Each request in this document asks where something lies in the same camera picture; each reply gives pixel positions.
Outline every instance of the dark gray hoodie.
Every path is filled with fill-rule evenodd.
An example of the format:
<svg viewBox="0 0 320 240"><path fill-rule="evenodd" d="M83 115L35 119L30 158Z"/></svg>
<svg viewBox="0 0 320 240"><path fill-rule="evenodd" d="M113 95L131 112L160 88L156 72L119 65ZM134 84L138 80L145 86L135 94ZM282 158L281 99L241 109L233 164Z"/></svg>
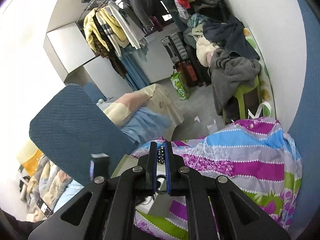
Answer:
<svg viewBox="0 0 320 240"><path fill-rule="evenodd" d="M162 15L168 14L160 0L122 0L131 5L134 13L147 29L153 27L150 20L151 16L156 16L158 19Z"/></svg>

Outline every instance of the gray jacket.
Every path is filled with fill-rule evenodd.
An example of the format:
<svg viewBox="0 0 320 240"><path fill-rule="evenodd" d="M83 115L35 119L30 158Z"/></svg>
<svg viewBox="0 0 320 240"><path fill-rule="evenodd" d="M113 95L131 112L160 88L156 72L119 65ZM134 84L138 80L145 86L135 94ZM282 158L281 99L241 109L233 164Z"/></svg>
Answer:
<svg viewBox="0 0 320 240"><path fill-rule="evenodd" d="M161 22L161 16L168 14L160 0L122 0L131 5L134 13L147 29L154 26L150 17L156 16Z"/></svg>
<svg viewBox="0 0 320 240"><path fill-rule="evenodd" d="M235 52L216 49L211 58L210 72L214 106L221 113L240 84L253 86L260 72L258 60L248 60Z"/></svg>

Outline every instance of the green plastic stool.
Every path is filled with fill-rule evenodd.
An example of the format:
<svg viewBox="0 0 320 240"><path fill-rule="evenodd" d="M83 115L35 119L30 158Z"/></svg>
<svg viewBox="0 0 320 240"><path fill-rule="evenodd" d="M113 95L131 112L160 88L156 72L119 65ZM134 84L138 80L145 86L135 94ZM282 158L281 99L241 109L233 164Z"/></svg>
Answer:
<svg viewBox="0 0 320 240"><path fill-rule="evenodd" d="M255 88L257 88L258 100L259 100L259 104L261 104L261 92L260 92L260 85L259 85L258 76L256 76L256 78L254 79L254 87L239 85L238 88L236 89L236 92L233 94L233 96L238 100L240 119L246 119L243 95L251 92ZM223 114L224 124L226 124L226 113L225 113L224 108L222 109L222 114Z"/></svg>

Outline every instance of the pillow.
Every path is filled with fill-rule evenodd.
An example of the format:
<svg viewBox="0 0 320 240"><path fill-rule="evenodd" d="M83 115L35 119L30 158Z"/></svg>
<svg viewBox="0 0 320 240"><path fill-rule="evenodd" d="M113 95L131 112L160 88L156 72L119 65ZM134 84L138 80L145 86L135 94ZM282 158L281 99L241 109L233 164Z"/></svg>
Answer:
<svg viewBox="0 0 320 240"><path fill-rule="evenodd" d="M127 93L111 103L103 112L117 127L122 127L150 97L143 91Z"/></svg>
<svg viewBox="0 0 320 240"><path fill-rule="evenodd" d="M37 170L42 155L42 151L29 138L23 148L16 154L16 157L29 176L32 176Z"/></svg>

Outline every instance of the green shopping bag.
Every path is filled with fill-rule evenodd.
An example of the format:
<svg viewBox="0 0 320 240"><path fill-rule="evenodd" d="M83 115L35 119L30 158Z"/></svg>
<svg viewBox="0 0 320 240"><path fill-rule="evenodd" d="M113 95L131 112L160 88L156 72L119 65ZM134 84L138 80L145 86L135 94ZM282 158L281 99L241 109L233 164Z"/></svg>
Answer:
<svg viewBox="0 0 320 240"><path fill-rule="evenodd" d="M184 80L182 72L176 72L171 75L170 78L173 87L176 89L180 100L187 100L190 97L189 88Z"/></svg>

